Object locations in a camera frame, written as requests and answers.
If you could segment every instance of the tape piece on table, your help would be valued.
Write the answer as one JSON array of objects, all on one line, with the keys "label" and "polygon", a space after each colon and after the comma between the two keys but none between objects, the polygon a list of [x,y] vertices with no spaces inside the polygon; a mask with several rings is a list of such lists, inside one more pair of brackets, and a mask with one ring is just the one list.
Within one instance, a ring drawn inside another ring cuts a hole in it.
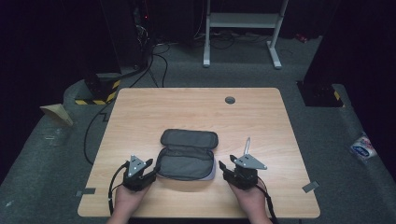
[{"label": "tape piece on table", "polygon": [[316,189],[317,187],[319,187],[319,183],[317,181],[312,181],[311,183],[303,186],[303,190],[305,191],[305,193],[307,193],[313,189]]},{"label": "tape piece on table", "polygon": [[76,193],[76,197],[81,197],[83,194],[95,194],[96,189],[84,189],[78,190]]}]

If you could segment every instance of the human hand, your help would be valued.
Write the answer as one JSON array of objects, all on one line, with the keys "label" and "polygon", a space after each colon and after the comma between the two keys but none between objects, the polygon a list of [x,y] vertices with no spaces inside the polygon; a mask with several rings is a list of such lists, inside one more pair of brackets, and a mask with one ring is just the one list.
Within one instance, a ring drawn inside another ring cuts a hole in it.
[{"label": "human hand", "polygon": [[149,191],[150,186],[151,185],[148,185],[144,189],[137,192],[130,191],[123,185],[117,187],[113,215],[107,221],[107,224],[128,223],[128,219],[137,210],[144,196]]},{"label": "human hand", "polygon": [[[243,190],[230,183],[229,185],[238,200],[239,206],[247,214],[251,224],[272,223],[265,211],[265,196],[259,189],[253,187]],[[265,189],[261,181],[259,181],[258,186]]]}]

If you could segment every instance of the wooden table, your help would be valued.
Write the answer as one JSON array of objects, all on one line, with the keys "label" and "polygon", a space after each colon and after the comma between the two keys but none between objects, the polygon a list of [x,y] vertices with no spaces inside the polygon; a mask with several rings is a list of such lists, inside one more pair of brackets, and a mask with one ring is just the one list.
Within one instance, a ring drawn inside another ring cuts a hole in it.
[{"label": "wooden table", "polygon": [[[234,104],[225,98],[232,96]],[[277,217],[318,217],[314,191],[305,170],[280,92],[272,88],[168,88],[120,90],[78,213],[108,217],[107,191],[116,170],[135,154],[143,161],[157,159],[166,129],[216,132],[217,161],[234,168],[230,154],[240,157],[247,138],[249,154],[268,166],[259,170],[273,199]],[[145,173],[152,170],[150,166]],[[121,183],[119,173],[115,186]],[[157,178],[136,217],[245,217],[217,165],[211,181]]]}]

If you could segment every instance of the blue and white package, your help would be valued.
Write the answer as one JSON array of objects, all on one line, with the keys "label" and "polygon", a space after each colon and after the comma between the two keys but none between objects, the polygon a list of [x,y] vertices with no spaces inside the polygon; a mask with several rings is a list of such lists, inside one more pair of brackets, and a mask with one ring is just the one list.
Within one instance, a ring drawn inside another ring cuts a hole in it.
[{"label": "blue and white package", "polygon": [[367,161],[373,156],[376,156],[375,148],[366,133],[362,133],[361,137],[350,146],[350,151],[362,161]]}]

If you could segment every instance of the white metal stand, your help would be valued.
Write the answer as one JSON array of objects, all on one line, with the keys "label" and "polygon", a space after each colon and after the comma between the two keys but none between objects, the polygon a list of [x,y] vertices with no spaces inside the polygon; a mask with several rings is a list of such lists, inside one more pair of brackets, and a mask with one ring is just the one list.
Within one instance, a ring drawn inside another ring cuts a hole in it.
[{"label": "white metal stand", "polygon": [[267,47],[276,69],[282,68],[279,57],[275,50],[275,44],[279,30],[285,17],[286,7],[289,0],[283,0],[279,13],[256,14],[256,13],[211,13],[210,0],[207,0],[204,67],[210,66],[210,28],[211,27],[237,27],[237,28],[272,28],[274,33],[271,41],[267,41]]}]

